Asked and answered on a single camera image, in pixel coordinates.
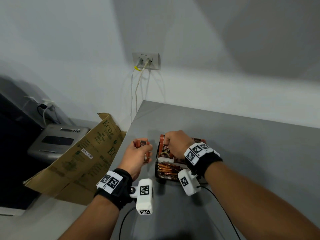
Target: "wall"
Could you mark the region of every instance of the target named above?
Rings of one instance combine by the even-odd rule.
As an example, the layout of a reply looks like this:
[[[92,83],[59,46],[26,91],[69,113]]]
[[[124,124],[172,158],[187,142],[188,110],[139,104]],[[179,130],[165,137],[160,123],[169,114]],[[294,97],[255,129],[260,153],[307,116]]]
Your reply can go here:
[[[74,123],[109,112],[127,130],[131,53],[157,52],[138,105],[320,127],[319,2],[0,0],[0,74]]]

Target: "table top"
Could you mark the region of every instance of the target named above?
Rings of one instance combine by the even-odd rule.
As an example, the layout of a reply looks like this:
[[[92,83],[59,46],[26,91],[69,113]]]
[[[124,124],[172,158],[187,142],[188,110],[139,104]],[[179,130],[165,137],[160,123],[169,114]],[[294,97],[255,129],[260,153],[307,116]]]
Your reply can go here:
[[[118,166],[132,140],[147,137],[153,161],[142,168],[133,185],[143,178],[154,181],[154,212],[148,216],[131,212],[122,239],[237,239],[209,192],[189,197],[179,183],[156,182],[159,137],[172,130],[206,139],[226,165],[273,191],[320,227],[320,129],[143,101],[110,170]],[[121,210],[111,239],[118,239],[122,219],[134,205]]]

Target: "wrist strap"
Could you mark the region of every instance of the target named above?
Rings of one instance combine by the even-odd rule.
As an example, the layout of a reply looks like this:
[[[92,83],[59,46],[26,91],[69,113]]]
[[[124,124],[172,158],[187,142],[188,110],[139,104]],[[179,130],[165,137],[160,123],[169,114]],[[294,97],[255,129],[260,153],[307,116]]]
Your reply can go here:
[[[221,162],[220,154],[203,142],[194,143],[184,153],[188,168],[202,177],[214,162]]]
[[[133,200],[130,197],[132,182],[132,177],[127,171],[116,168],[113,171],[108,171],[98,182],[94,196],[101,195],[107,198],[121,210]]]

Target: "hand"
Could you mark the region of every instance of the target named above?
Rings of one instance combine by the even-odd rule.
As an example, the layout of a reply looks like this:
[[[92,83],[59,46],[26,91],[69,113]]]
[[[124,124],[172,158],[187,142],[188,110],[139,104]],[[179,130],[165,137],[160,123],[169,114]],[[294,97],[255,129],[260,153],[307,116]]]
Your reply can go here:
[[[138,140],[148,141],[147,138],[139,138]],[[149,151],[152,151],[152,145],[144,145],[140,148],[136,148],[134,146],[134,141],[132,141],[127,147],[118,168],[126,170],[131,175],[132,180],[135,181],[139,177],[141,168],[144,164],[144,158]]]
[[[179,159],[184,159],[184,153],[194,143],[194,140],[182,130],[164,134],[164,144],[168,145],[170,152]]]

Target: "gray machine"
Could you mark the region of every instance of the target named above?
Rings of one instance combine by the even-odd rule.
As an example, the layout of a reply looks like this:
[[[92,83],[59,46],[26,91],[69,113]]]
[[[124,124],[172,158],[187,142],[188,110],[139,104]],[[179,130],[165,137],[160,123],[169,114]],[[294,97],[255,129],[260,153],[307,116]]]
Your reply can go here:
[[[50,124],[30,146],[27,153],[51,164],[89,131],[87,127]]]

